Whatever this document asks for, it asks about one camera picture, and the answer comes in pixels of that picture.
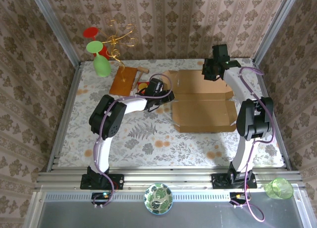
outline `glass cup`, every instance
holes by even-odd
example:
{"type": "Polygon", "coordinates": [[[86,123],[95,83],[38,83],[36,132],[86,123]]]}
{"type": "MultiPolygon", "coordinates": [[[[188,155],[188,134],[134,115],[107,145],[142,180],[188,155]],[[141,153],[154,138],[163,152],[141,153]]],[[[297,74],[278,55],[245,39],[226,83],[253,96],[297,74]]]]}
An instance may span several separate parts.
{"type": "Polygon", "coordinates": [[[111,66],[106,57],[99,54],[103,49],[103,43],[100,41],[92,41],[86,46],[86,50],[90,53],[95,53],[96,57],[94,59],[94,68],[96,74],[99,77],[107,77],[111,73],[111,66]]]}
{"type": "Polygon", "coordinates": [[[266,194],[273,199],[289,199],[293,196],[293,186],[284,178],[278,177],[264,187],[266,194]]]}

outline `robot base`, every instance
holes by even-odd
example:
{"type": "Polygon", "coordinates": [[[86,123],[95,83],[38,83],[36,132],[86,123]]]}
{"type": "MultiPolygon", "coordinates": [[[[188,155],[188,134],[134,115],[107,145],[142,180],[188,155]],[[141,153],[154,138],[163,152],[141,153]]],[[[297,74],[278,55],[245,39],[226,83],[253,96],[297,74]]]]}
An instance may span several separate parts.
{"type": "MultiPolygon", "coordinates": [[[[124,185],[124,175],[123,174],[106,174],[110,177],[114,183],[115,190],[122,190],[124,185]]],[[[82,175],[80,182],[80,189],[84,190],[111,190],[110,182],[101,175],[100,173],[94,172],[90,167],[87,168],[87,174],[82,175]]]]}
{"type": "MultiPolygon", "coordinates": [[[[229,183],[227,173],[214,173],[211,175],[211,182],[213,189],[233,189],[244,188],[244,180],[240,179],[233,183],[229,183]]],[[[257,188],[256,176],[251,173],[249,180],[247,181],[248,188],[257,188]]]]}

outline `patterned tablecloth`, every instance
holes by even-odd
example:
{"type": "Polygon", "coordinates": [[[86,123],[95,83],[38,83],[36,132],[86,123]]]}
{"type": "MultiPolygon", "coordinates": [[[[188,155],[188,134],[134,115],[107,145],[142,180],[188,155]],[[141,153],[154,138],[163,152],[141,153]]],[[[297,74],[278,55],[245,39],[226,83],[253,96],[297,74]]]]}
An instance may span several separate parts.
{"type": "MultiPolygon", "coordinates": [[[[238,59],[242,66],[253,66],[250,59],[238,59]]],[[[126,66],[143,66],[150,69],[141,81],[148,81],[154,73],[166,70],[202,69],[202,59],[128,60],[126,66]]],[[[97,135],[92,134],[88,120],[101,97],[109,93],[118,69],[112,61],[112,73],[106,78],[98,77],[92,62],[85,62],[82,78],[71,113],[66,138],[61,151],[59,166],[88,166],[92,164],[92,148],[97,135]]],[[[244,70],[244,76],[255,92],[261,90],[254,73],[244,70]]],[[[240,104],[235,101],[237,111],[240,104]]],[[[120,130],[110,149],[111,167],[151,166],[228,166],[234,158],[239,135],[224,133],[179,133],[172,122],[171,103],[152,113],[136,112],[125,115],[120,130]]],[[[254,159],[255,166],[283,166],[277,142],[260,145],[254,159]]]]}

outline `cardboard box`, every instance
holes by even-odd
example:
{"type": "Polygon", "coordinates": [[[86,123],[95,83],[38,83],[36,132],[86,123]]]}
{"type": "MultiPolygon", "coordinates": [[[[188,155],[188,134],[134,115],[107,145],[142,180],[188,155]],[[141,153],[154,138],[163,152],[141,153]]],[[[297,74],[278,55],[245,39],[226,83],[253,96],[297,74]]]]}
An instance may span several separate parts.
{"type": "MultiPolygon", "coordinates": [[[[166,71],[173,84],[172,118],[179,132],[232,132],[237,111],[233,91],[222,80],[204,80],[201,70],[166,71]]],[[[170,89],[167,78],[162,77],[170,89]]]]}

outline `green wine glass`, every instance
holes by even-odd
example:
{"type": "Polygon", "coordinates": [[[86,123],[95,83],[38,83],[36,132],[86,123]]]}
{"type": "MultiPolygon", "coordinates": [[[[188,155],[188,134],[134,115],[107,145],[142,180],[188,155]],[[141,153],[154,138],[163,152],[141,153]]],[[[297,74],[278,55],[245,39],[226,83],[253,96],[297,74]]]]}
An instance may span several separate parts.
{"type": "Polygon", "coordinates": [[[99,77],[107,77],[111,73],[111,66],[106,57],[101,56],[98,52],[103,49],[104,45],[100,41],[92,41],[86,46],[86,50],[95,53],[94,68],[99,77]]]}

